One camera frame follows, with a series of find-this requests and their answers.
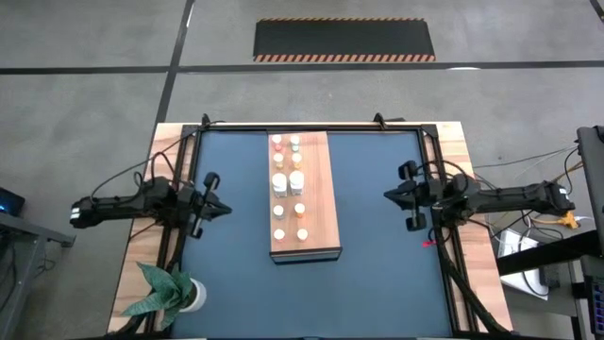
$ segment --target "metal frame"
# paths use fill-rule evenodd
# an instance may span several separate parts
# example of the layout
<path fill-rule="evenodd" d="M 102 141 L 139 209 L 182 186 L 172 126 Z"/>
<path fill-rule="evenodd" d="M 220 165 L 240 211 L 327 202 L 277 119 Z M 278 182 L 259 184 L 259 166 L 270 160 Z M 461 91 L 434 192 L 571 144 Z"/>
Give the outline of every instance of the metal frame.
<path fill-rule="evenodd" d="M 11 247 L 16 268 L 14 290 L 8 292 L 7 305 L 0 311 L 0 339 L 6 339 L 11 337 L 17 326 L 36 269 L 44 256 L 46 242 L 54 241 L 62 247 L 71 247 L 76 237 L 37 226 L 7 213 L 0 213 L 0 229 L 9 230 L 11 234 L 7 236 L 10 239 L 3 239 L 0 244 L 0 258 L 4 258 Z"/>
<path fill-rule="evenodd" d="M 443 159 L 440 141 L 438 137 L 438 128 L 431 124 L 419 124 L 419 125 L 387 125 L 380 123 L 299 123 L 299 124 L 287 124 L 287 123 L 258 123 L 258 124 L 229 124 L 229 123 L 218 123 L 213 124 L 210 122 L 207 116 L 204 116 L 204 120 L 201 125 L 185 125 L 181 130 L 181 138 L 184 140 L 180 143 L 177 155 L 176 155 L 176 176 L 175 179 L 180 179 L 180 174 L 184 164 L 185 150 L 189 143 L 193 143 L 193 153 L 191 155 L 191 163 L 189 168 L 189 175 L 187 180 L 193 180 L 196 174 L 198 164 L 201 162 L 201 145 L 202 136 L 204 132 L 209 131 L 247 131 L 247 132 L 292 132 L 292 131 L 326 131 L 326 132 L 382 132 L 382 131 L 397 131 L 397 132 L 410 132 L 415 133 L 417 136 L 417 142 L 420 146 L 420 155 L 422 162 L 435 161 L 435 166 L 438 169 L 440 178 L 445 180 L 445 167 L 440 162 Z M 429 138 L 432 144 L 432 151 L 434 155 L 433 160 L 428 159 L 428 149 L 426 145 L 426 138 Z M 456 265 L 461 271 L 461 275 L 467 280 L 467 272 L 465 270 L 465 264 L 463 262 L 463 253 L 461 251 L 461 241 L 459 234 L 453 232 L 451 235 L 452 249 L 456 260 Z M 165 265 L 165 259 L 168 251 L 168 244 L 170 240 L 170 232 L 164 232 L 161 237 L 160 249 L 159 249 L 159 260 L 158 265 Z M 182 251 L 186 242 L 186 231 L 181 229 L 178 233 L 178 239 L 176 241 L 176 248 L 173 254 L 172 260 L 169 262 L 168 267 L 174 265 L 180 265 L 182 257 Z M 445 303 L 449 313 L 449 324 L 453 336 L 458 332 L 461 332 L 460 321 L 457 314 L 457 306 L 453 296 L 453 288 L 451 279 L 445 273 L 444 268 L 441 264 L 441 275 L 443 277 L 443 284 L 445 289 Z M 465 303 L 466 316 L 468 319 L 468 327 L 470 331 L 476 331 L 478 329 L 476 316 L 470 309 L 469 305 Z M 155 316 L 147 320 L 145 325 L 145 332 L 153 332 L 153 325 L 155 325 Z"/>

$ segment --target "wooden board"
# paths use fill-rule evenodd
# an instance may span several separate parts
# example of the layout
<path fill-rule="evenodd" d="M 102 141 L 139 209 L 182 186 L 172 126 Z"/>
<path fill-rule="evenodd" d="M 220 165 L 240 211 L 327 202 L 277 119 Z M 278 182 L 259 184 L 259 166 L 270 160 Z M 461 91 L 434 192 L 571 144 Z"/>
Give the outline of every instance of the wooden board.
<path fill-rule="evenodd" d="M 199 123 L 165 123 L 159 124 L 152 143 L 153 150 L 160 150 L 180 138 L 182 126 Z M 368 122 L 297 122 L 297 123 L 216 123 L 219 127 L 241 127 L 241 126 L 266 126 L 266 125 L 287 125 L 292 126 L 313 126 L 313 125 L 354 125 L 359 127 L 373 127 L 378 123 Z M 439 141 L 445 160 L 457 163 L 468 175 L 473 175 L 472 163 L 468 154 L 467 145 L 463 135 L 463 129 L 460 122 L 392 122 L 387 123 L 392 126 L 417 126 L 420 124 L 433 124 L 438 128 Z M 168 154 L 168 157 L 174 162 L 176 148 L 172 151 L 175 154 Z M 185 159 L 188 164 L 191 160 L 191 154 Z M 170 170 L 167 168 L 165 160 L 159 158 L 156 162 L 157 176 L 170 176 Z M 447 166 L 447 171 L 451 174 L 457 173 L 457 169 Z M 143 228 L 145 221 L 135 220 L 132 232 L 138 228 Z M 461 238 L 461 248 L 463 250 L 463 259 L 465 261 L 466 271 L 470 280 L 470 286 L 477 294 L 480 301 L 486 309 L 493 315 L 495 320 L 508 330 L 512 329 L 512 321 L 508 311 L 503 288 L 499 280 L 499 272 L 495 262 L 495 255 L 491 247 L 491 239 L 488 231 L 475 224 L 466 224 L 459 228 Z M 121 311 L 134 300 L 143 298 L 148 293 L 148 285 L 144 281 L 141 270 L 134 264 L 134 261 L 142 260 L 146 263 L 153 263 L 158 258 L 159 253 L 160 230 L 152 228 L 149 234 L 144 238 L 133 240 L 126 250 L 125 264 L 119 281 L 119 289 L 115 296 L 108 331 L 115 331 L 124 325 L 126 317 L 120 316 Z M 454 296 L 458 311 L 460 311 L 460 324 L 462 330 L 469 330 L 467 320 L 464 315 L 463 298 L 459 290 L 454 290 Z"/>
<path fill-rule="evenodd" d="M 287 197 L 276 197 L 273 193 L 271 178 L 274 174 L 282 173 L 288 177 L 296 170 L 292 161 L 293 151 L 289 144 L 290 137 L 300 137 L 300 149 L 302 155 L 300 169 L 304 174 L 304 193 L 292 195 L 288 188 Z M 268 138 L 269 155 L 269 185 L 271 201 L 271 252 L 288 250 L 309 250 L 327 247 L 339 247 L 340 235 L 338 232 L 338 218 L 336 215 L 336 201 L 333 194 L 333 180 L 331 176 L 331 160 L 329 158 L 329 146 L 327 144 L 326 132 L 305 132 L 293 134 L 281 134 L 282 149 L 276 151 L 271 136 Z M 277 169 L 273 156 L 277 153 L 283 154 L 283 168 Z M 294 212 L 294 205 L 302 203 L 306 207 L 304 216 L 298 218 Z M 276 219 L 272 209 L 276 205 L 284 209 L 283 219 Z M 285 231 L 285 238 L 280 242 L 272 237 L 275 230 Z M 300 242 L 296 234 L 298 230 L 306 229 L 309 238 Z"/>

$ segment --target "white pot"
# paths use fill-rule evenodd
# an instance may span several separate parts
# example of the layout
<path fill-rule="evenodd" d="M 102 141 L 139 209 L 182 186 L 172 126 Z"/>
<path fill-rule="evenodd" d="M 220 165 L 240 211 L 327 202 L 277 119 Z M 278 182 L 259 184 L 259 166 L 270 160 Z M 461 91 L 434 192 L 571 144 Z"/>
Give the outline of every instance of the white pot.
<path fill-rule="evenodd" d="M 193 289 L 197 292 L 197 295 L 195 296 L 195 300 L 192 304 L 180 310 L 181 313 L 191 313 L 199 310 L 201 306 L 204 305 L 206 298 L 208 297 L 206 286 L 195 279 L 191 279 L 191 282 L 193 283 Z"/>

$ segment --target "potted plant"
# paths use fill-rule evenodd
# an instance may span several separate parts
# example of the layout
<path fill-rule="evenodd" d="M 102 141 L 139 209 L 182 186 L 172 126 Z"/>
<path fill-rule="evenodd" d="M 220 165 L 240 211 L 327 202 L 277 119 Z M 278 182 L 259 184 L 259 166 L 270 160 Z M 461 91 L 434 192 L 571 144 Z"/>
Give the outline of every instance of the potted plant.
<path fill-rule="evenodd" d="M 181 273 L 175 268 L 169 274 L 154 265 L 137 265 L 153 292 L 143 300 L 131 304 L 123 315 L 141 315 L 163 310 L 160 328 L 164 330 L 174 322 L 178 313 L 195 312 L 206 302 L 206 287 L 198 280 L 191 279 L 189 273 Z"/>

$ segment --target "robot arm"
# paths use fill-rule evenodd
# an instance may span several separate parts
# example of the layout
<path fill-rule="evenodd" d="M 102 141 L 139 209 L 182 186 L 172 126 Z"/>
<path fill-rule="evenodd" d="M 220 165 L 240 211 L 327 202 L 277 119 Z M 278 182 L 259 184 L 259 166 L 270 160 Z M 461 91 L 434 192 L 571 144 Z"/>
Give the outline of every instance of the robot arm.
<path fill-rule="evenodd" d="M 399 176 L 404 182 L 384 193 L 402 210 L 410 210 L 407 220 L 409 230 L 426 227 L 426 218 L 420 207 L 430 207 L 436 217 L 435 227 L 459 226 L 467 222 L 474 213 L 503 213 L 532 210 L 564 216 L 575 209 L 568 200 L 566 190 L 558 183 L 543 181 L 523 187 L 480 190 L 477 182 L 465 174 L 458 174 L 447 183 L 439 179 L 428 179 L 417 183 L 417 166 L 408 161 L 399 167 Z"/>
<path fill-rule="evenodd" d="M 72 205 L 70 223 L 85 229 L 103 221 L 153 217 L 161 224 L 175 223 L 187 228 L 192 237 L 200 238 L 202 220 L 211 221 L 232 212 L 214 193 L 219 183 L 217 174 L 208 173 L 204 180 L 206 190 L 201 194 L 190 184 L 176 191 L 167 178 L 152 178 L 142 183 L 135 195 L 82 197 Z"/>

